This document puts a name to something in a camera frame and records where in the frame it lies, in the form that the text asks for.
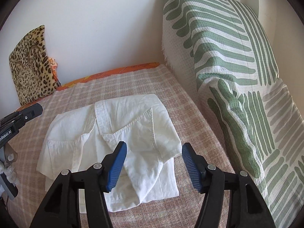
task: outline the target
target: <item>white shirt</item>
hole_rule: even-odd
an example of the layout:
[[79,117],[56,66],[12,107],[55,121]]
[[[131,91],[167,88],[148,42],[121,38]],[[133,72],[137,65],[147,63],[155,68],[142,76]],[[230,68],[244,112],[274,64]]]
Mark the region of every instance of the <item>white shirt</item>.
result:
[[[173,158],[181,154],[181,141],[155,94],[102,100],[57,115],[37,164],[46,190],[63,169],[86,170],[119,141],[126,142],[127,156],[116,187],[104,194],[110,212],[179,195]],[[79,205],[86,212],[84,190],[79,190]]]

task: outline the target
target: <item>mattress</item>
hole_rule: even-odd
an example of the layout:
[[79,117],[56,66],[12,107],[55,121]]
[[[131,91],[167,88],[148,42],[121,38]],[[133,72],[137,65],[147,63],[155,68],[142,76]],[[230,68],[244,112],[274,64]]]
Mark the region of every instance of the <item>mattress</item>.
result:
[[[223,171],[233,172],[217,137],[171,72],[164,66],[115,74],[56,91],[39,101],[44,111],[28,122],[10,145],[19,154],[15,163],[20,184],[19,194],[8,202],[8,211],[20,228],[29,227],[46,192],[45,176],[36,165],[47,129],[57,114],[93,104],[99,100],[136,94],[154,93],[168,114],[183,143],[190,142],[197,154]],[[174,159],[174,170],[180,195],[175,198],[140,204],[138,207],[110,213],[114,227],[193,227],[204,195],[193,187],[182,156]],[[226,227],[229,193],[225,191],[219,227]],[[81,215],[82,227],[88,227]]]

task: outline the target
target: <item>green striped blanket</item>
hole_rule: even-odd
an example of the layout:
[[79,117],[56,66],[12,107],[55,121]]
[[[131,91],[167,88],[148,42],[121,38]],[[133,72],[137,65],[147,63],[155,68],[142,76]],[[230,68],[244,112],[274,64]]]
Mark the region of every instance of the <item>green striped blanket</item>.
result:
[[304,122],[256,15],[235,0],[165,0],[163,15],[178,81],[288,227],[304,203]]

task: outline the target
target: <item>leopard print pillow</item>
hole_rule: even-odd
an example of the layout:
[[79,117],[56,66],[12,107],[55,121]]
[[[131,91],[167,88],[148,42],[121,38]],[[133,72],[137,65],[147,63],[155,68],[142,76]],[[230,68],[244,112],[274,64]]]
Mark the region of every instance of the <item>leopard print pillow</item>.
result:
[[52,94],[60,85],[46,54],[44,29],[42,25],[26,34],[9,56],[21,105]]

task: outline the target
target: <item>stitching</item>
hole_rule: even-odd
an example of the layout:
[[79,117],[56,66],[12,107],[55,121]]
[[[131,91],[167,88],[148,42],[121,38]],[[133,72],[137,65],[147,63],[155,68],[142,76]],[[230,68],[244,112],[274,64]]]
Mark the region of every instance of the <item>stitching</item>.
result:
[[102,110],[103,110],[103,113],[104,113],[104,117],[106,117],[107,125],[110,128],[110,130],[111,130],[111,134],[113,134],[112,128],[110,126],[110,118],[108,116],[108,113],[106,112],[105,101],[104,100],[102,101]]
[[47,142],[49,143],[49,141],[53,141],[53,142],[56,142],[56,143],[61,143],[61,142],[64,142],[64,143],[74,143],[75,142],[73,140],[48,140]]
[[98,131],[100,134],[102,134],[102,130],[99,124],[99,119],[97,119],[99,117],[99,110],[96,108],[96,103],[94,104],[94,111],[95,111],[95,117],[96,117],[96,122],[97,122],[97,126],[98,126]]
[[91,111],[89,112],[88,119],[87,119],[87,122],[86,122],[86,124],[85,124],[85,128],[87,128],[88,124],[90,123],[92,115],[93,115],[93,111],[91,110]]
[[159,179],[159,177],[158,177],[158,181],[159,181],[159,186],[161,188],[161,196],[162,196],[162,199],[163,199],[164,198],[164,194],[163,194],[163,190],[162,190],[161,180]]
[[116,141],[116,138],[115,138],[114,134],[112,134],[112,137],[113,137],[113,139],[114,139],[114,141],[115,141],[115,144],[117,145],[118,143],[117,143],[117,141]]
[[157,156],[157,158],[158,158],[158,165],[159,165],[160,167],[162,167],[161,161],[160,161],[160,159],[159,159],[159,156],[162,158],[162,154],[161,154],[161,152],[159,151],[158,146],[156,145],[156,140],[155,140],[154,123],[153,123],[153,109],[152,109],[152,107],[151,107],[149,110],[151,110],[151,112],[150,112],[150,117],[149,117],[149,122],[150,122],[150,125],[151,125],[151,127],[150,127],[150,132],[151,132],[151,143],[152,143],[152,145],[153,145],[153,148],[158,152],[158,156]]
[[72,170],[74,170],[74,161],[75,161],[75,149],[73,147],[73,164],[72,164]]
[[141,114],[139,117],[137,117],[135,120],[133,120],[132,122],[130,122],[128,125],[124,126],[123,128],[121,128],[120,130],[116,131],[115,133],[112,134],[103,134],[103,135],[116,135],[119,134],[123,131],[125,131],[126,129],[128,129],[129,127],[133,126],[134,123],[138,122],[141,118],[143,118],[145,116],[146,113],[151,113],[150,109],[152,110],[152,108],[149,108],[148,110],[146,110],[143,114]]
[[138,198],[138,196],[132,196],[132,197],[129,197],[129,198],[125,198],[125,199],[117,199],[117,200],[113,200],[113,201],[106,201],[106,202],[116,202],[116,201],[123,201],[123,200],[127,200],[127,199],[131,199],[131,198]]
[[181,149],[181,148],[182,148],[182,147],[177,147],[176,149],[171,150],[170,152],[168,152],[168,153],[166,153],[166,154],[164,155],[164,158],[166,158],[167,155],[170,155],[172,152],[177,151],[178,149]]
[[50,147],[49,147],[49,141],[47,141],[47,144],[48,144],[48,146],[47,146],[47,148],[48,148],[48,150],[49,150],[49,156],[50,156],[50,162],[51,162],[51,168],[52,168],[52,175],[53,175],[53,178],[54,178],[54,170],[53,170],[53,165],[52,165],[52,157],[51,157],[51,151],[50,151]]

